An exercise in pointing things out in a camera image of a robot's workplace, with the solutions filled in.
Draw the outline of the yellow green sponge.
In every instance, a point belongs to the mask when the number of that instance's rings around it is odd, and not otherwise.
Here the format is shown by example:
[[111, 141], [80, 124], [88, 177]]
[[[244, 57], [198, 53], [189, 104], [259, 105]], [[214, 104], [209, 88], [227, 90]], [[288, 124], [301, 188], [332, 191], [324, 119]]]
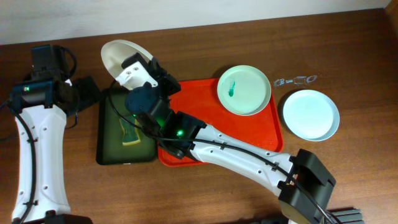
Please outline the yellow green sponge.
[[132, 146], [141, 142], [137, 128], [129, 124], [127, 121], [119, 120], [123, 132], [122, 144], [123, 146]]

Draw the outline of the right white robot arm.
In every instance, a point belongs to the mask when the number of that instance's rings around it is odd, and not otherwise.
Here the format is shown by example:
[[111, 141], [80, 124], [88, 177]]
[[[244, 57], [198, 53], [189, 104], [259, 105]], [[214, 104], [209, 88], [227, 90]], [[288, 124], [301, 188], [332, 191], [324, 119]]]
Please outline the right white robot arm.
[[172, 156], [215, 164], [239, 173], [270, 190], [285, 217], [295, 223], [339, 223], [327, 211], [335, 178], [312, 152], [296, 156], [267, 151], [232, 138], [210, 124], [170, 107], [178, 81], [156, 58], [134, 53], [116, 62], [115, 78], [129, 90], [125, 105], [139, 129]]

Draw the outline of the white plate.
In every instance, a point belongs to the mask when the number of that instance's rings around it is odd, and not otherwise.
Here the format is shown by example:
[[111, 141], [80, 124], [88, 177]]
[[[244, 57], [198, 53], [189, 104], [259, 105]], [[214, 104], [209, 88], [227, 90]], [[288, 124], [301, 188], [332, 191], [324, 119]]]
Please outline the white plate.
[[101, 59], [108, 73], [116, 78], [122, 72], [121, 64], [125, 59], [140, 53], [146, 62], [153, 58], [152, 54], [140, 45], [127, 40], [113, 40], [103, 45]]

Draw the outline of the light blue plate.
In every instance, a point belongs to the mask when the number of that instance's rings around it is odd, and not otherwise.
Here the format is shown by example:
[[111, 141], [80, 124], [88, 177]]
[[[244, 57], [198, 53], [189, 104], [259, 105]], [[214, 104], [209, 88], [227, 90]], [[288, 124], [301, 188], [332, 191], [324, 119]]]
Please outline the light blue plate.
[[324, 141], [334, 135], [340, 125], [340, 113], [335, 103], [315, 90], [299, 90], [291, 94], [282, 108], [287, 127], [307, 141]]

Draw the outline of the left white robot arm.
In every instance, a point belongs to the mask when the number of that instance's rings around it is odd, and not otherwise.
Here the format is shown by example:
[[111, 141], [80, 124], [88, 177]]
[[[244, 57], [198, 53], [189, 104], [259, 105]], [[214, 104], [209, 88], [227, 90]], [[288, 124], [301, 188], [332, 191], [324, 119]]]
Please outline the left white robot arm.
[[13, 223], [83, 223], [73, 215], [63, 178], [63, 135], [67, 117], [80, 102], [70, 80], [45, 78], [13, 86], [4, 103], [19, 136], [19, 183]]

